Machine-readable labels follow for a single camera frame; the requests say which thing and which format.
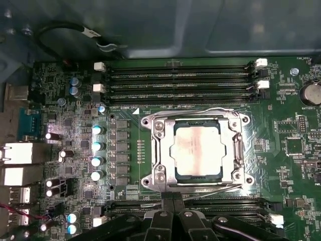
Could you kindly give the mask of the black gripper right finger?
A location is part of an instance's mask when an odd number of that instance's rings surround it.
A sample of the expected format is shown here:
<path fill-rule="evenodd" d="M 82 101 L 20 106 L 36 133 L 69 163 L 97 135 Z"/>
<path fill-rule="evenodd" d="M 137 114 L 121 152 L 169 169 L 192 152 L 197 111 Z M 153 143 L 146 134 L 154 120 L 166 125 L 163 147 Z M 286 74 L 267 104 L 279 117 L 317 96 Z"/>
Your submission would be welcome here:
<path fill-rule="evenodd" d="M 211 221 L 185 208 L 182 195 L 173 194 L 175 217 L 173 228 L 180 240 L 286 240 L 285 237 L 243 222 L 228 215 L 217 215 Z"/>

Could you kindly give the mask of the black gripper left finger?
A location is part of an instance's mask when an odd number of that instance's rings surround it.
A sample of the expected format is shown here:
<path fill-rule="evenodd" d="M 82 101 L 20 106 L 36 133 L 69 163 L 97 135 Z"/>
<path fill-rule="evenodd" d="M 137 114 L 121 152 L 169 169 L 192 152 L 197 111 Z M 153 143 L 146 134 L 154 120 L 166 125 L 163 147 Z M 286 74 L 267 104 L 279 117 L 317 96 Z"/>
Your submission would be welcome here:
<path fill-rule="evenodd" d="M 172 240 L 174 194 L 162 193 L 161 209 L 140 220 L 125 214 L 82 234 L 83 240 Z"/>

